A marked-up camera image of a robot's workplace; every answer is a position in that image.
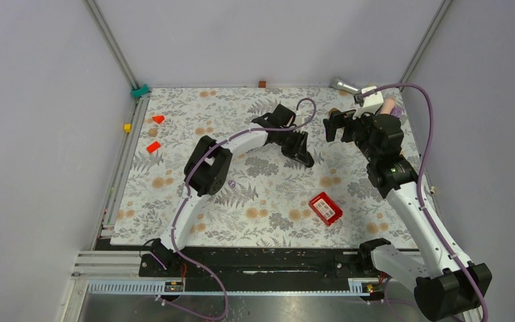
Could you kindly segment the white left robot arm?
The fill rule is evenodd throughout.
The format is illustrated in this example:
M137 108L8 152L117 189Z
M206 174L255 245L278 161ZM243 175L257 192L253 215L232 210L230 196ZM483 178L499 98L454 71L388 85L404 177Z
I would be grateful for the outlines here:
M156 268L166 276L177 273L181 267L178 252L186 246L192 220L209 198L217 194L227 183L232 159L250 150L276 144L283 156L310 168L314 159L307 151L308 133L301 128L308 125L317 114L317 105L310 98L312 114L296 125L296 112L279 104L272 113L252 120L247 129L233 134L221 142L203 136L194 148L184 167L182 201L165 233L152 240L149 255L156 261Z

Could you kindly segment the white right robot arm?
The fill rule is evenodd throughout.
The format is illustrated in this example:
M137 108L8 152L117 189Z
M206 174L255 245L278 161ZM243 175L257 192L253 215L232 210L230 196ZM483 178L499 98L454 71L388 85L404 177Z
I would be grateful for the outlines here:
M326 140L353 142L366 157L367 175L382 198L399 214L419 249L422 262L397 250L383 238L364 242L357 265L361 273L378 272L410 290L429 321L481 309L488 318L484 296L492 281L486 264L476 264L458 246L423 193L422 179L402 155L404 132L398 118L364 113L354 118L332 110L324 119Z

